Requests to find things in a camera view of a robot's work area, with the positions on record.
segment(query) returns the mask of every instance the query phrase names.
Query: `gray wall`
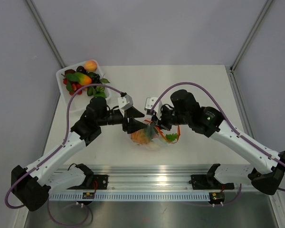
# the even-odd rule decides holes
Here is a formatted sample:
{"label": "gray wall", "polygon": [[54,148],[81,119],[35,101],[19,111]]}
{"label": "gray wall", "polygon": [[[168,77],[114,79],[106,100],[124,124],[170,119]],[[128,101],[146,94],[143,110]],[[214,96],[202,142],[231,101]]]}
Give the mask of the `gray wall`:
{"label": "gray wall", "polygon": [[67,65],[231,65],[265,0],[34,0]]}
{"label": "gray wall", "polygon": [[[0,228],[15,215],[4,205],[10,171],[42,153],[59,93],[59,69],[22,0],[0,0]],[[10,202],[19,205],[15,197]]]}
{"label": "gray wall", "polygon": [[285,0],[273,4],[236,78],[255,137],[272,149],[285,150]]}

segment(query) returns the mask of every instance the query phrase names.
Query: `white tray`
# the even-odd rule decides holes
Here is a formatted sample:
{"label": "white tray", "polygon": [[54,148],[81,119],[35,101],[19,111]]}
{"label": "white tray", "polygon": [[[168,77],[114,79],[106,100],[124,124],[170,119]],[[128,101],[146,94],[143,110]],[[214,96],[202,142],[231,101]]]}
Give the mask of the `white tray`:
{"label": "white tray", "polygon": [[[81,63],[77,63],[77,64],[74,64],[74,65],[71,65],[71,66],[68,66],[68,67],[65,67],[59,71],[57,71],[56,73],[56,78],[57,78],[57,82],[58,82],[58,86],[59,86],[59,90],[60,90],[60,93],[61,93],[61,98],[62,98],[62,101],[65,105],[65,107],[67,108],[67,104],[71,98],[71,95],[69,94],[67,88],[66,88],[66,85],[63,84],[63,75],[64,75],[64,72],[68,69],[73,69],[73,70],[76,70],[77,67],[79,66],[84,66],[86,63],[85,62],[81,62]],[[104,73],[102,72],[99,64],[97,63],[97,70],[95,71],[95,73],[99,74],[100,77],[102,78],[104,76]],[[104,93],[106,95],[106,101],[108,102],[111,98],[111,91],[110,89],[108,88],[105,88],[104,89]],[[93,96],[87,96],[86,95],[86,91],[83,91],[81,95],[77,95],[75,96],[75,98],[73,99],[73,102],[70,106],[70,113],[74,113],[74,112],[79,112],[79,111],[82,111],[82,110],[85,110],[86,106],[90,103],[90,100],[92,99]]]}

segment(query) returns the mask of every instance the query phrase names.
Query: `black bracket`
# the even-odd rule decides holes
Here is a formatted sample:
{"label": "black bracket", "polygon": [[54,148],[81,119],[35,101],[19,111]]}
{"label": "black bracket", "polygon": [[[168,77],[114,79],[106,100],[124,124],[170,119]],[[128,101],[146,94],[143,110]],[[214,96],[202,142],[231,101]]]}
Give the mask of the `black bracket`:
{"label": "black bracket", "polygon": [[[189,184],[192,184],[193,190],[222,190],[223,184],[217,182],[215,185],[210,185],[207,181],[205,174],[195,174],[191,175],[191,180]],[[224,186],[225,190],[233,190],[234,184],[227,183]]]}
{"label": "black bracket", "polygon": [[220,164],[213,164],[207,174],[191,175],[189,184],[192,184],[193,190],[233,190],[233,183],[221,184],[215,178],[215,171]]}
{"label": "black bracket", "polygon": [[92,178],[92,182],[86,186],[84,183],[78,186],[73,186],[71,190],[94,190],[94,181],[97,182],[97,190],[107,190],[109,175],[102,175],[102,174],[94,174]]}

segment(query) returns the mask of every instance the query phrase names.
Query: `white table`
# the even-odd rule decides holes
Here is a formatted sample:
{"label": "white table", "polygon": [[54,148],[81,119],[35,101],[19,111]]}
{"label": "white table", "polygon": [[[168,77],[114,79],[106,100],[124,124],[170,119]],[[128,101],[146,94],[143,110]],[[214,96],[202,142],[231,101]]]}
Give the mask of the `white table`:
{"label": "white table", "polygon": [[[226,115],[239,129],[243,129],[228,75],[223,65],[211,66],[103,66],[105,77],[111,86],[127,92],[134,106],[144,111],[146,97],[159,96],[167,87],[177,82],[194,82],[206,88],[221,105]],[[201,106],[214,106],[201,90],[193,86],[179,86],[163,98],[169,103],[170,95],[178,89],[192,92]],[[111,107],[117,105],[117,93],[112,91]],[[70,126],[81,113],[70,116]],[[50,130],[45,153],[60,144],[66,131],[66,107],[60,100]],[[88,147],[78,152],[66,164],[141,166],[141,165],[204,165],[204,164],[248,164],[226,146],[194,133],[188,126],[181,127],[177,144],[149,151],[134,144],[120,125],[102,127],[102,134]]]}

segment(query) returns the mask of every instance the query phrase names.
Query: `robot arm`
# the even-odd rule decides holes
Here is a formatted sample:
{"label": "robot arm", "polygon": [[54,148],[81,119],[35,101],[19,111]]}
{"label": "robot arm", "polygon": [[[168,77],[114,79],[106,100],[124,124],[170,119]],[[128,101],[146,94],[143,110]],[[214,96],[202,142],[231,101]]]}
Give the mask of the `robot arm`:
{"label": "robot arm", "polygon": [[[151,112],[156,101],[157,97],[147,98],[145,110],[161,129],[170,130],[172,125],[188,125],[194,132],[226,145],[251,164],[241,168],[214,164],[205,175],[209,187],[220,189],[221,184],[246,183],[268,195],[276,192],[285,167],[274,159],[285,163],[285,151],[273,151],[232,125],[236,133],[220,111],[213,107],[200,107],[193,94],[186,90],[179,90],[171,95],[174,107],[168,108],[159,102]],[[265,150],[270,157],[265,156],[253,144]]]}
{"label": "robot arm", "polygon": [[135,120],[144,117],[144,114],[133,107],[129,95],[120,97],[118,104],[119,109],[107,110],[107,103],[103,97],[92,98],[80,120],[71,127],[65,144],[58,145],[26,168],[18,165],[12,170],[12,185],[27,174],[27,171],[33,170],[12,191],[30,211],[39,209],[54,193],[73,186],[91,186],[94,173],[84,164],[76,165],[74,169],[60,174],[54,172],[75,153],[96,139],[101,134],[100,126],[121,124],[123,131],[127,133],[147,127]]}

